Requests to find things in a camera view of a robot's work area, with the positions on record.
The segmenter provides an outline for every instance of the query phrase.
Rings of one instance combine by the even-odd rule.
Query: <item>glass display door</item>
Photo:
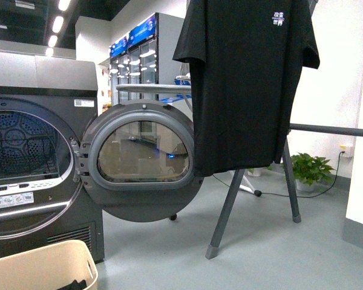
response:
[[[151,84],[156,83],[157,72],[157,52],[156,52],[156,40],[144,43],[141,46],[141,78],[142,83]],[[143,98],[147,100],[157,100],[155,94],[143,94]]]
[[[137,48],[130,53],[129,83],[136,85],[140,83],[140,50]],[[130,100],[140,99],[140,93],[131,92]]]
[[[119,85],[127,85],[129,83],[129,59],[128,55],[124,55],[117,60],[117,78]],[[129,93],[119,91],[119,103],[124,104],[129,100]]]

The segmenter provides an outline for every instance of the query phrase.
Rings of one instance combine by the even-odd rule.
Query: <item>wall outlet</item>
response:
[[[345,144],[345,145],[340,145],[340,150],[344,151],[342,155],[343,157],[350,158],[353,157],[353,152],[355,148],[353,147],[352,144]]]

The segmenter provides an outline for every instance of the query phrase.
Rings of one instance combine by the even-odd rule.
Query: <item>laundry basket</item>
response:
[[[98,272],[83,241],[68,240],[0,258],[0,290],[57,290],[74,280],[97,289]]]

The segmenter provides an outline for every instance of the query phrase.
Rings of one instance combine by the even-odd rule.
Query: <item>potted plant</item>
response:
[[[267,170],[272,170],[272,165],[269,165],[267,167],[257,167],[257,168],[248,168],[247,174],[250,176],[258,177],[261,176],[262,170],[266,168]]]
[[[315,181],[331,181],[327,175],[334,170],[327,163],[325,157],[312,157],[307,153],[299,153],[292,156],[293,173],[296,179],[296,187],[304,192],[312,192]]]

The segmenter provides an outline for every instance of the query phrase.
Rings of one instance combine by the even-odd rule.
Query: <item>dryer door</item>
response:
[[[192,172],[191,120],[159,101],[108,109],[85,132],[77,155],[77,171],[91,198],[128,221],[176,214],[203,182]]]

